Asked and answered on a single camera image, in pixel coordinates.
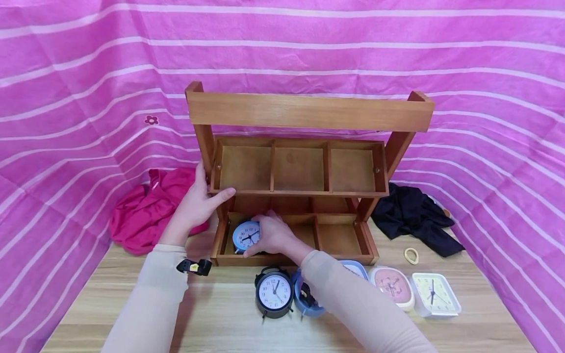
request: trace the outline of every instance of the beige sleeve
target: beige sleeve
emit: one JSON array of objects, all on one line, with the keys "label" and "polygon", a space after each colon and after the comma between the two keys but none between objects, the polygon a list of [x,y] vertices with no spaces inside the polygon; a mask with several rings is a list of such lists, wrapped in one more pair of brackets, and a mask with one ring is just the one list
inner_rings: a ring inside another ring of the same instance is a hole
[{"label": "beige sleeve", "polygon": [[369,352],[437,352],[410,318],[377,287],[314,250],[301,265],[304,281]]},{"label": "beige sleeve", "polygon": [[186,273],[176,266],[186,258],[181,246],[155,246],[102,353],[168,353],[179,304],[188,288]]}]

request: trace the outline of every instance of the hand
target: hand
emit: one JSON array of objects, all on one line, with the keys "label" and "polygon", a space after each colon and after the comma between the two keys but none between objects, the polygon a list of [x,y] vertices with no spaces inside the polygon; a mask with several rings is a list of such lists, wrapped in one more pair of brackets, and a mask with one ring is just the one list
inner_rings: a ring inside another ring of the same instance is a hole
[{"label": "hand", "polygon": [[159,240],[160,244],[183,246],[192,228],[208,220],[222,203],[234,196],[236,190],[229,188],[220,191],[214,197],[208,196],[206,172],[202,161],[196,166],[194,184],[182,198],[175,214],[165,228]]},{"label": "hand", "polygon": [[300,241],[281,217],[272,210],[266,215],[258,215],[251,220],[259,222],[260,236],[256,244],[245,250],[244,258],[265,251],[269,254],[286,255],[300,266],[306,255],[314,250]]}]

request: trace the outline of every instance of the wooden shelf organizer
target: wooden shelf organizer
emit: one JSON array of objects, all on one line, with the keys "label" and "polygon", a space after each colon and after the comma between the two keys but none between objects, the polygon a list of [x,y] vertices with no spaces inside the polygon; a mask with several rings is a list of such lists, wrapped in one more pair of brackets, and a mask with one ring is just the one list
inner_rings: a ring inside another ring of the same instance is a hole
[{"label": "wooden shelf organizer", "polygon": [[[425,132],[434,103],[413,91],[408,101],[185,90],[210,192],[236,188],[218,208],[211,259],[215,265],[291,265],[283,255],[244,259],[234,253],[235,227],[277,212],[294,234],[337,259],[373,265],[379,258],[367,226],[416,132]],[[392,131],[388,142],[304,138],[217,137],[211,125]]]}]

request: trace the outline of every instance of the light blue clock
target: light blue clock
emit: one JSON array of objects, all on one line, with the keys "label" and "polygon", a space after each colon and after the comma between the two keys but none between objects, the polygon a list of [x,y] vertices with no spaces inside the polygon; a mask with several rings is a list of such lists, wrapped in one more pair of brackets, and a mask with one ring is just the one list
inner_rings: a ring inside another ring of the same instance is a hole
[{"label": "light blue clock", "polygon": [[260,227],[258,222],[247,221],[238,225],[233,231],[232,240],[236,254],[243,254],[247,248],[259,241]]}]

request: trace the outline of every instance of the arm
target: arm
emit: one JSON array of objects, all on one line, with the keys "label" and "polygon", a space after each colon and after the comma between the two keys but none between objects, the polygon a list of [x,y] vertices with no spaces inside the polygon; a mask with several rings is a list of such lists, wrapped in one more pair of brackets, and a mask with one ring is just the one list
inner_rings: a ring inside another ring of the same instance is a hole
[{"label": "arm", "polygon": [[168,353],[179,304],[188,288],[186,273],[176,269],[186,259],[186,238],[193,227],[204,223],[236,192],[230,188],[209,198],[207,189],[200,162],[194,184],[171,217],[159,244],[147,255],[102,353]]},{"label": "arm", "polygon": [[377,287],[348,271],[328,254],[312,249],[270,211],[259,215],[261,237],[244,257],[266,251],[282,253],[302,268],[312,295],[334,314],[369,351],[436,352],[410,318]]},{"label": "arm", "polygon": [[334,314],[369,352],[436,352],[390,298],[348,271],[338,260],[314,250],[302,261],[301,268],[314,298]]},{"label": "arm", "polygon": [[182,246],[161,244],[147,255],[102,353],[169,351],[179,304],[188,288],[186,273],[176,269],[184,258]]}]

